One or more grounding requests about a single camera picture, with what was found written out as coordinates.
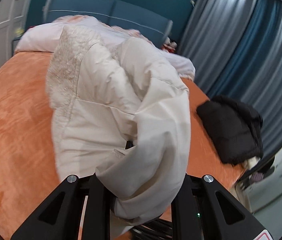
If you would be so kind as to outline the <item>white puffer jacket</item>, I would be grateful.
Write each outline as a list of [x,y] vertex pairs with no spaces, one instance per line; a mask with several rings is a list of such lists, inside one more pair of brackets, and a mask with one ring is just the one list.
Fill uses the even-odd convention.
[[159,217],[183,183],[190,152],[189,90],[145,40],[108,49],[68,24],[46,77],[60,179],[96,175],[116,200],[111,238]]

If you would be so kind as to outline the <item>orange plush bedspread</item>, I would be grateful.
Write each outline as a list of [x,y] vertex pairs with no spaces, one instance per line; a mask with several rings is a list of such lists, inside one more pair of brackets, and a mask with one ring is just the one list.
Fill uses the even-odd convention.
[[52,55],[20,52],[0,68],[0,236],[12,234],[59,185],[46,74]]

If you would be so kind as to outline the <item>black folded garment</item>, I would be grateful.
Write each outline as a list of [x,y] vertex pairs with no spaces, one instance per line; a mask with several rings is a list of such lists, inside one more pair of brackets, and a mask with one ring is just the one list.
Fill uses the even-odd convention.
[[196,113],[222,163],[263,158],[263,119],[252,106],[218,95],[199,105]]

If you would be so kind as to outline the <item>grey blue curtain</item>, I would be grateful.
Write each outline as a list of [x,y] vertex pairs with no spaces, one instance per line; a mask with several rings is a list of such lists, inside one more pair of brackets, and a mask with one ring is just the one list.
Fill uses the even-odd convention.
[[282,2],[197,0],[178,47],[195,83],[253,106],[263,118],[264,155],[282,147]]

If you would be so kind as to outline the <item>bedside table with tissue box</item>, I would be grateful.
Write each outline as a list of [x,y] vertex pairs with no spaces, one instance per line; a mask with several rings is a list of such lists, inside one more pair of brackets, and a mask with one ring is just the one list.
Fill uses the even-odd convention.
[[14,38],[12,39],[12,42],[11,42],[12,54],[14,53],[14,51],[17,47],[17,44],[20,41],[21,37],[23,36],[24,32],[25,32],[24,28],[19,27],[19,28],[15,29]]

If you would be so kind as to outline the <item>blue upholstered headboard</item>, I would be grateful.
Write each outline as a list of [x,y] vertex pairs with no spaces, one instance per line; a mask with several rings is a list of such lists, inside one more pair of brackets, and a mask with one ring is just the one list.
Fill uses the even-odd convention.
[[160,48],[173,22],[153,11],[120,0],[46,0],[43,23],[61,16],[88,15],[109,26],[136,29]]

